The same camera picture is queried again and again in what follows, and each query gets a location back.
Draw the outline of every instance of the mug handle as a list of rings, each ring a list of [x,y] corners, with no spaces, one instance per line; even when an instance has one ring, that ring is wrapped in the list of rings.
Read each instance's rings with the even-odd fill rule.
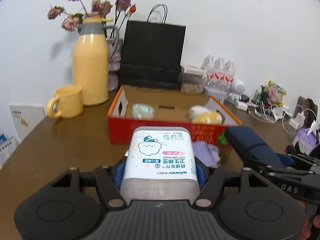
[[[53,111],[53,106],[55,104],[57,104],[57,102],[59,101],[59,96],[55,96],[54,98],[51,98],[47,104],[47,108],[46,108],[46,111],[47,111],[47,116],[50,117],[50,118],[60,118],[62,113],[58,110],[58,112],[54,112]]]
[[[102,29],[107,30],[107,29],[114,29],[116,32],[116,42],[114,45],[114,50],[112,52],[110,52],[109,54],[109,59],[112,58],[112,56],[116,53],[116,49],[118,47],[119,44],[119,28],[117,26],[114,25],[107,25],[107,26],[102,26]]]

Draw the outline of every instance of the cartoon cotton character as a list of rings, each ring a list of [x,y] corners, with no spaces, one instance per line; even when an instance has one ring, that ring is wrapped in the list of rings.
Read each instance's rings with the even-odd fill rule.
[[[139,150],[142,154],[151,156],[153,154],[157,154],[160,151],[162,145],[161,143],[157,142],[157,139],[152,139],[152,137],[149,135],[146,136],[143,140],[144,142],[139,143],[138,145]]]

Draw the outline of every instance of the red cardboard box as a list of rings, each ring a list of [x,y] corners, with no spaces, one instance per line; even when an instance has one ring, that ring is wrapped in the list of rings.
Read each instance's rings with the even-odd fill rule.
[[[152,120],[132,117],[134,104],[147,104],[155,109]],[[201,105],[222,115],[221,125],[194,124],[188,119],[189,109]],[[108,112],[111,143],[130,143],[133,131],[140,126],[180,126],[186,128],[192,141],[204,140],[217,146],[227,146],[224,130],[242,125],[240,120],[215,97],[183,93],[177,90],[145,89],[123,85]]]

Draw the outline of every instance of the astronaut figurine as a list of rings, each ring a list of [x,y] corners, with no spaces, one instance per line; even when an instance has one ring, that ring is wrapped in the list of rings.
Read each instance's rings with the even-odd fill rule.
[[[244,83],[241,80],[235,79],[231,86],[230,99],[234,101],[241,100],[241,94],[243,94],[244,90]]]

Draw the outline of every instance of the cartoon hat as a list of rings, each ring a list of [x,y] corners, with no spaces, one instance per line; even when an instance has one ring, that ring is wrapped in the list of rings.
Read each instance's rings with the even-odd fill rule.
[[[146,136],[145,138],[143,138],[143,140],[145,142],[156,142],[156,141],[158,141],[157,139],[153,139],[150,135]]]

